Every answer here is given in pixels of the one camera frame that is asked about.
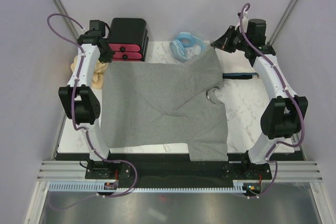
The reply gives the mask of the yellow t shirt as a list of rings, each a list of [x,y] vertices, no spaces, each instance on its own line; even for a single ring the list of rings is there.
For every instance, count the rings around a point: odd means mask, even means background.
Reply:
[[[75,56],[73,60],[74,60],[73,63],[70,65],[70,69],[72,73],[75,73],[75,67],[78,61],[78,56]],[[104,73],[107,69],[107,66],[108,66],[107,63],[101,63],[99,60],[96,61],[94,72],[92,75],[92,80],[91,80],[91,88],[98,89],[98,90],[102,89]],[[83,76],[84,73],[85,73],[85,68],[84,66],[82,66],[80,70],[80,76]]]

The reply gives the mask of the black pink drawer box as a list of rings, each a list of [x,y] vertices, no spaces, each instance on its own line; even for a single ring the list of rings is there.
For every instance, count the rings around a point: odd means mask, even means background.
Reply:
[[[107,42],[114,61],[145,61],[149,43],[147,23],[142,18],[114,18]]]

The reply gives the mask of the light blue headphones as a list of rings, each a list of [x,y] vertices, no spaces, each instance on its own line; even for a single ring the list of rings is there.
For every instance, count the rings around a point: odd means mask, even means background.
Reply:
[[[182,31],[169,43],[169,48],[172,56],[179,62],[184,63],[189,60],[186,48],[192,48],[196,45],[200,46],[201,52],[206,48],[205,43],[200,38],[190,32]]]

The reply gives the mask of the grey t shirt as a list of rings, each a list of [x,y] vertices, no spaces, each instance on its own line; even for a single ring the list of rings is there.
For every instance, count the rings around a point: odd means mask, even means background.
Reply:
[[[177,64],[114,61],[104,73],[101,132],[108,148],[185,143],[192,161],[226,161],[222,69],[212,47]]]

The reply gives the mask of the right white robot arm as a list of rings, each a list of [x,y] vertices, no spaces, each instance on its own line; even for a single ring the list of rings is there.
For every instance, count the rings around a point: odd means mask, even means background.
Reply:
[[[279,145],[297,148],[305,137],[308,99],[297,95],[283,76],[275,50],[266,44],[266,28],[263,19],[242,17],[237,26],[229,26],[211,43],[211,47],[227,53],[244,52],[268,94],[269,103],[260,119],[261,135],[241,161],[240,172],[248,179],[259,173],[259,165],[271,162]]]

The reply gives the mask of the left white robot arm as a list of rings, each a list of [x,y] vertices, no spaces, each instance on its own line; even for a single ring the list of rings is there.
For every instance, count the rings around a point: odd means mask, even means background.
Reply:
[[[68,84],[58,90],[66,116],[72,120],[74,129],[82,132],[88,145],[86,179],[112,179],[115,173],[99,125],[101,105],[91,89],[96,63],[110,63],[115,54],[105,38],[106,29],[105,22],[90,21],[89,30],[75,43],[79,52],[73,74]]]

